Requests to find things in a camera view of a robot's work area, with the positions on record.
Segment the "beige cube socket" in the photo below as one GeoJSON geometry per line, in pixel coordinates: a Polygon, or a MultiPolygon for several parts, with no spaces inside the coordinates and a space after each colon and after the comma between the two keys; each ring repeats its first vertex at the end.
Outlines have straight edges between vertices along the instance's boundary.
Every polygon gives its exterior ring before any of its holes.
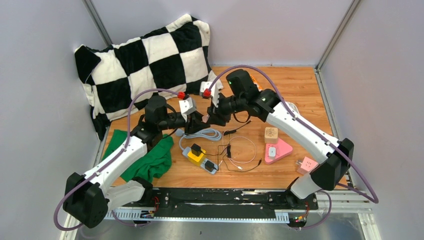
{"type": "Polygon", "coordinates": [[[277,144],[279,139],[279,130],[276,127],[266,127],[264,129],[264,142],[266,144],[277,144]]]}

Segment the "yellow cube socket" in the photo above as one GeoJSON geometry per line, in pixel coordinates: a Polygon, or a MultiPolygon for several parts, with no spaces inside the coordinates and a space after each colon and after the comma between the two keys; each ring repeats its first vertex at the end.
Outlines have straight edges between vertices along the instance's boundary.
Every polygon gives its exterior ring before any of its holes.
{"type": "Polygon", "coordinates": [[[204,162],[204,160],[206,159],[206,151],[202,148],[201,149],[201,153],[199,154],[199,156],[197,156],[192,149],[189,150],[188,154],[187,154],[187,158],[188,160],[193,163],[194,165],[196,165],[197,167],[200,167],[201,164],[204,162]]]}

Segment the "pink usb charger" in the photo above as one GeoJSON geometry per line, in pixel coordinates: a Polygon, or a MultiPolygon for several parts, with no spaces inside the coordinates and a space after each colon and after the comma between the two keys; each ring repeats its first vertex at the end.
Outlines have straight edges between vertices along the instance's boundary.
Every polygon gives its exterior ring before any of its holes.
{"type": "Polygon", "coordinates": [[[202,121],[206,123],[209,120],[209,117],[210,117],[209,115],[204,115],[202,117],[202,121]]]}

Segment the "black adapter with thin cable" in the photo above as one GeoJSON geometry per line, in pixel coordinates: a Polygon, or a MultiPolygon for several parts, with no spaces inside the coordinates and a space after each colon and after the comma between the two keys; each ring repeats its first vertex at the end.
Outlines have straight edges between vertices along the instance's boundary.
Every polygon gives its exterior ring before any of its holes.
{"type": "MultiPolygon", "coordinates": [[[[230,135],[230,134],[234,134],[234,133],[236,133],[236,132],[237,132],[237,130],[239,130],[239,129],[241,129],[242,127],[244,127],[244,126],[248,125],[250,122],[251,122],[251,120],[248,120],[248,121],[247,121],[247,122],[245,122],[242,126],[240,126],[240,127],[236,128],[236,129],[233,129],[233,130],[226,130],[226,131],[220,132],[220,134],[221,134],[221,138],[220,138],[220,139],[222,140],[222,139],[223,139],[223,136],[227,136],[227,135],[230,135]]],[[[218,171],[218,170],[219,170],[219,165],[216,165],[214,162],[212,162],[212,161],[208,160],[208,161],[205,163],[205,169],[206,169],[206,170],[208,170],[208,171],[210,171],[210,172],[218,171]]]]}

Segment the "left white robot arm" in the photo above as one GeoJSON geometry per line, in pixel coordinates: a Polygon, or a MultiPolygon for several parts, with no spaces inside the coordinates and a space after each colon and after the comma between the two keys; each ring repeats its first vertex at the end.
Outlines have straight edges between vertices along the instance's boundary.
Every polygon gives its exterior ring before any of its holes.
{"type": "Polygon", "coordinates": [[[152,96],[144,115],[118,149],[84,174],[75,172],[68,177],[63,210],[91,229],[107,213],[130,202],[149,206],[153,201],[153,185],[148,180],[136,176],[124,185],[113,187],[112,184],[163,139],[164,130],[183,128],[185,133],[194,134],[210,127],[203,122],[203,115],[192,98],[181,100],[180,109],[175,111],[163,96],[152,96]]]}

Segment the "black tp-link power adapter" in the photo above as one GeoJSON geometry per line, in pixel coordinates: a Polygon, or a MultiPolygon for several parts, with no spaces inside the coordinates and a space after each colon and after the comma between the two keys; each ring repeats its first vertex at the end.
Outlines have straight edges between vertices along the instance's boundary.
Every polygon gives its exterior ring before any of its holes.
{"type": "MultiPolygon", "coordinates": [[[[200,155],[200,153],[201,153],[201,147],[198,145],[198,144],[193,144],[192,146],[191,146],[191,149],[193,150],[193,152],[197,155],[197,156],[199,156],[200,155]]],[[[261,163],[262,163],[262,160],[260,159],[259,161],[258,161],[258,163],[257,163],[257,165],[255,166],[255,167],[253,167],[253,168],[251,168],[251,169],[248,169],[248,170],[243,170],[243,168],[241,167],[241,166],[239,166],[239,165],[235,165],[234,163],[233,163],[233,161],[230,159],[230,157],[228,156],[228,153],[230,152],[230,145],[227,145],[225,148],[224,148],[224,151],[226,151],[226,155],[225,155],[225,157],[227,157],[227,159],[228,160],[230,160],[230,162],[235,166],[235,167],[237,167],[238,168],[238,170],[230,170],[229,169],[229,167],[227,166],[227,163],[225,162],[225,160],[223,160],[222,162],[223,163],[225,163],[225,166],[227,167],[227,170],[228,171],[230,171],[230,172],[241,172],[241,173],[244,173],[244,172],[249,172],[249,171],[252,171],[252,170],[254,170],[255,168],[257,168],[258,166],[260,166],[261,165],[261,163]]]]}

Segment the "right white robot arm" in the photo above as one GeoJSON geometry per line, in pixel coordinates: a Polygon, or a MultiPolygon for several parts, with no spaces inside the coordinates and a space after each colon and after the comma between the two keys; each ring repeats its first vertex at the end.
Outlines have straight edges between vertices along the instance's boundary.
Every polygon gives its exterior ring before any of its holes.
{"type": "Polygon", "coordinates": [[[319,190],[332,191],[351,166],[354,143],[348,138],[339,140],[314,126],[290,108],[275,88],[260,89],[244,69],[231,72],[226,80],[233,93],[229,97],[221,94],[212,81],[200,86],[201,96],[211,98],[207,123],[225,126],[231,115],[246,111],[285,132],[312,155],[318,166],[296,178],[287,189],[285,201],[290,208],[298,209],[319,190]]]}

